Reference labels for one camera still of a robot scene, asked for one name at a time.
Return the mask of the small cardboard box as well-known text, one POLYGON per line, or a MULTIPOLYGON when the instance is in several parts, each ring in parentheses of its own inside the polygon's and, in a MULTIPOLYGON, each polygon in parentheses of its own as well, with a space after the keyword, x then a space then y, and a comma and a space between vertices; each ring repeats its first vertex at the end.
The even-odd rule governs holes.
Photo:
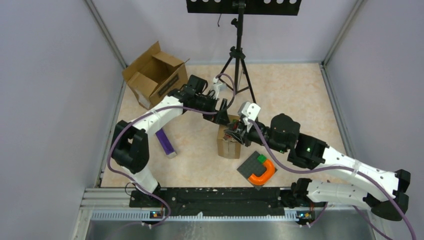
POLYGON ((216 145, 218 156, 226 159, 239 159, 241 155, 241 144, 234 138, 225 134, 227 125, 219 125, 216 145))

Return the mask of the large cardboard express box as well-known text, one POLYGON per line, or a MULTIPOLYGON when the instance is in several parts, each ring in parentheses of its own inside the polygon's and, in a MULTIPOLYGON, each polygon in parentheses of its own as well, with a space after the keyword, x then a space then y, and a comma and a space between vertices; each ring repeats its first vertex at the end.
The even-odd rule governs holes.
POLYGON ((158 41, 126 67, 122 76, 138 104, 146 110, 188 82, 185 62, 162 51, 158 41))

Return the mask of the purple rectangular box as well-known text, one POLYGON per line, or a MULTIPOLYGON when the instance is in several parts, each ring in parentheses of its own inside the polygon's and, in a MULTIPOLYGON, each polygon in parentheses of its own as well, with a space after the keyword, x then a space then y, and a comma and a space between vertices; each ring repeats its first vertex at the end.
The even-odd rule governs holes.
POLYGON ((176 153, 174 147, 172 146, 170 140, 168 139, 165 131, 161 128, 155 133, 155 135, 156 135, 165 155, 169 159, 176 157, 177 153, 176 153))

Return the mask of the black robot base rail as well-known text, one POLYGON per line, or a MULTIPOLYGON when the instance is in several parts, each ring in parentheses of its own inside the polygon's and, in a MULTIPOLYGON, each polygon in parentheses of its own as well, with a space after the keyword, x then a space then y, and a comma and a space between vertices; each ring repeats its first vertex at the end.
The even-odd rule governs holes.
POLYGON ((283 216, 285 209, 323 207, 324 202, 313 203, 296 198, 284 187, 168 187, 155 191, 155 197, 133 190, 131 208, 152 208, 159 214, 186 217, 202 214, 205 217, 265 217, 283 216))

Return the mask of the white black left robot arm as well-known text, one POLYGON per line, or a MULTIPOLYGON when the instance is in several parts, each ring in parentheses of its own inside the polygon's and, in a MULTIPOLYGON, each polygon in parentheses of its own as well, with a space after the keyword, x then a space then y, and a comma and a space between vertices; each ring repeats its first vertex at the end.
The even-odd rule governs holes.
POLYGON ((139 191, 143 191, 141 200, 147 206, 156 206, 161 198, 156 190, 159 183, 147 166, 150 158, 149 138, 186 111, 201 113, 205 120, 212 123, 228 125, 230 120, 227 109, 231 103, 224 98, 220 108, 216 109, 218 95, 226 87, 220 80, 221 76, 215 76, 212 89, 204 93, 207 81, 191 75, 188 83, 171 90, 145 114, 129 122, 121 120, 115 125, 108 157, 123 168, 123 176, 130 179, 139 191))

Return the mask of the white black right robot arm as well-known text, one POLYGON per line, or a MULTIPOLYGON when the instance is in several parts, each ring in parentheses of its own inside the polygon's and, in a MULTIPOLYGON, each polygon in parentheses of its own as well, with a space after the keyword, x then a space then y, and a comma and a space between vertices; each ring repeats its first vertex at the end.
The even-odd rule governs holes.
POLYGON ((224 131, 240 144, 256 143, 267 150, 288 153, 287 161, 299 167, 297 174, 326 172, 346 181, 325 183, 300 178, 292 184, 293 200, 299 206, 310 202, 354 205, 389 221, 401 221, 409 207, 406 191, 411 174, 404 170, 386 171, 351 158, 326 142, 300 132, 301 125, 283 113, 271 119, 270 126, 240 119, 224 131))

